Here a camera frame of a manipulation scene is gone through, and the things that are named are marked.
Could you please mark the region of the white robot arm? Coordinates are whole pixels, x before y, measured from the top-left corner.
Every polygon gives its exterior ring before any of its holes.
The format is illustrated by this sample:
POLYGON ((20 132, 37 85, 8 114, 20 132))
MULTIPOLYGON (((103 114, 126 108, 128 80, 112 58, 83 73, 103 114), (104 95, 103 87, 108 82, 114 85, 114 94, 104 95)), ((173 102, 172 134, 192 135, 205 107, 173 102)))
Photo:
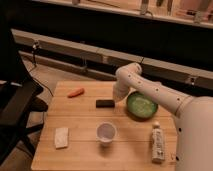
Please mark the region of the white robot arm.
POLYGON ((123 100, 134 88, 161 105, 177 120, 175 171, 213 171, 213 97, 195 97, 141 76, 142 67, 119 67, 113 99, 123 100))

